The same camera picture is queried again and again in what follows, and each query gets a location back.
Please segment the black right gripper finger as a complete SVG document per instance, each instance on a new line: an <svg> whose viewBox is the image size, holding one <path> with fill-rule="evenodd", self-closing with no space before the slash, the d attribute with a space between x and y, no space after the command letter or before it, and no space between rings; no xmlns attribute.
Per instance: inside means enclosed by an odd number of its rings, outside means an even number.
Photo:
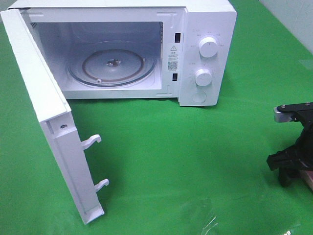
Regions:
<svg viewBox="0 0 313 235"><path fill-rule="evenodd" d="M288 187L293 180L300 178L300 172L297 169L279 168L278 180L282 187Z"/></svg>

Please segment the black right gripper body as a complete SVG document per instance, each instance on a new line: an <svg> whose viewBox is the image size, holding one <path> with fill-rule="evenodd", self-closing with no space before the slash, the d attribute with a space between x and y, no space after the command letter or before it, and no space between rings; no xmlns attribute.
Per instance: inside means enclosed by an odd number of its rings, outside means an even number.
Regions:
<svg viewBox="0 0 313 235"><path fill-rule="evenodd" d="M295 144L271 154L267 158L270 170L278 168L313 170L313 119L297 117L276 117L276 122L299 121L303 131Z"/></svg>

